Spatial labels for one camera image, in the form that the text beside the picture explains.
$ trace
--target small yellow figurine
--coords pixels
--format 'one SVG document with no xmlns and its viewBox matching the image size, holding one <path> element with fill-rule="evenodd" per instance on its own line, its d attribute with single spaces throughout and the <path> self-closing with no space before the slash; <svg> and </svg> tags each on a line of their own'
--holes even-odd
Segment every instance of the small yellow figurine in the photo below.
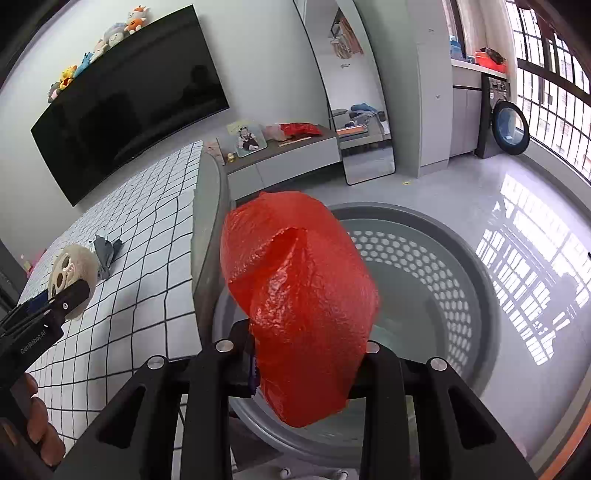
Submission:
<svg viewBox="0 0 591 480">
<path fill-rule="evenodd" d="M 65 89 L 70 84 L 70 82 L 74 79 L 74 72 L 76 71 L 77 68 L 78 68 L 78 65 L 72 65 L 71 67 L 66 68 L 61 73 L 60 90 Z"/>
</svg>

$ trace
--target floor mirror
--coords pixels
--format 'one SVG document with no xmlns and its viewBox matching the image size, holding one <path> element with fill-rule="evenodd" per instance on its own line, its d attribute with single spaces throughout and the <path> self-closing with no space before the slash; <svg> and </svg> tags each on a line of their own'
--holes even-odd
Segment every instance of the floor mirror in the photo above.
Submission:
<svg viewBox="0 0 591 480">
<path fill-rule="evenodd" d="M 384 93 L 353 0 L 294 0 L 332 112 L 347 183 L 394 173 Z"/>
</svg>

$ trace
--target framed baby photo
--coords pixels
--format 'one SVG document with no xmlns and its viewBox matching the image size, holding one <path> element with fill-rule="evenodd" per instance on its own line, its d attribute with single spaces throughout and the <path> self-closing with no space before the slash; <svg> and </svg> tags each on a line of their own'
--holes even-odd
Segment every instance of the framed baby photo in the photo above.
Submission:
<svg viewBox="0 0 591 480">
<path fill-rule="evenodd" d="M 228 125 L 228 133 L 235 139 L 236 153 L 240 158 L 267 147 L 261 127 L 255 123 L 235 122 Z"/>
</svg>

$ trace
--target glossy gray floor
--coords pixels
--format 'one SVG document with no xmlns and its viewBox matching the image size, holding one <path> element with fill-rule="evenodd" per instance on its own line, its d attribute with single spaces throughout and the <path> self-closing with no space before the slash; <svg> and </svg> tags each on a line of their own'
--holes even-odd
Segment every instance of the glossy gray floor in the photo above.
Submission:
<svg viewBox="0 0 591 480">
<path fill-rule="evenodd" d="M 502 309 L 499 355 L 482 400 L 532 467 L 543 470 L 579 421 L 591 384 L 591 228 L 579 211 L 508 155 L 463 155 L 420 179 L 394 174 L 353 186 L 335 166 L 282 189 L 326 205 L 405 206 L 468 242 Z"/>
</svg>

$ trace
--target washing machine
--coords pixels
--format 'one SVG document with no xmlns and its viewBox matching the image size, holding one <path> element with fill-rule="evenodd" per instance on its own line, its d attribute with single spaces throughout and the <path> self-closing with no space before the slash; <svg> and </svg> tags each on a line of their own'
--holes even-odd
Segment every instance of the washing machine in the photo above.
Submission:
<svg viewBox="0 0 591 480">
<path fill-rule="evenodd" d="M 505 79 L 482 73 L 482 107 L 478 145 L 474 153 L 488 158 L 505 152 L 522 154 L 530 144 L 530 128 L 521 109 L 510 101 Z"/>
</svg>

